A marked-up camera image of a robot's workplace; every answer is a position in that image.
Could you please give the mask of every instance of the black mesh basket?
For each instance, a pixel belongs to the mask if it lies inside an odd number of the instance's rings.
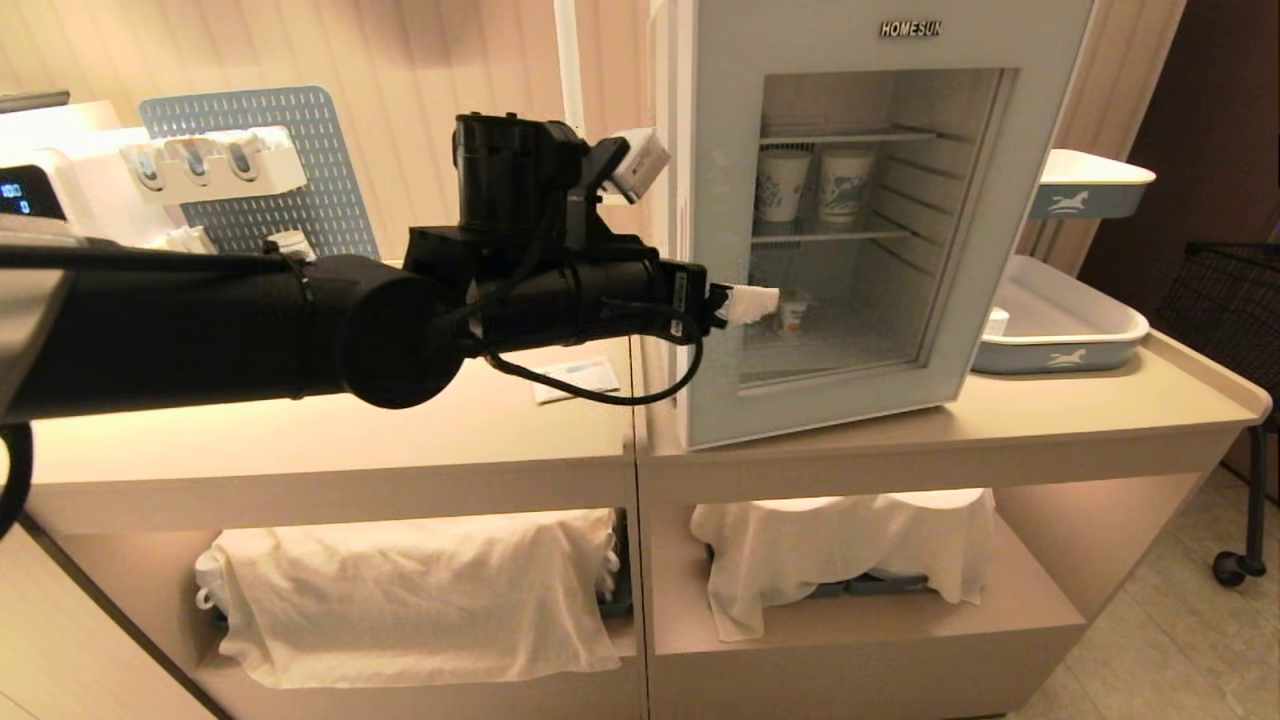
[[[1280,245],[1187,245],[1161,329],[1280,397]]]

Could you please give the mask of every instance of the digital display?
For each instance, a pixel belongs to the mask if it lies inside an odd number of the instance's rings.
[[[0,168],[0,214],[67,219],[49,176],[36,165]]]

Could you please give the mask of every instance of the white towel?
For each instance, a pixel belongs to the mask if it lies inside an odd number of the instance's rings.
[[[922,573],[947,602],[982,601],[989,489],[699,505],[691,529],[716,551],[707,594],[721,641],[764,635],[764,609],[872,569]]]
[[[227,530],[197,569],[264,685],[512,682],[621,665],[595,603],[612,547],[612,510],[570,510]]]

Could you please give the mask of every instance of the white pipe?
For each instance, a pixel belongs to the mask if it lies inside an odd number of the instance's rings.
[[[582,108],[582,58],[577,51],[577,0],[556,0],[556,47],[559,50],[561,95],[564,122],[579,137],[586,137]]]

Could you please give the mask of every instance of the caster wheel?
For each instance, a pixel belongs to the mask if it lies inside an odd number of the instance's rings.
[[[1244,570],[1240,570],[1240,556],[1226,550],[1213,559],[1213,578],[1224,588],[1238,588],[1244,584]]]

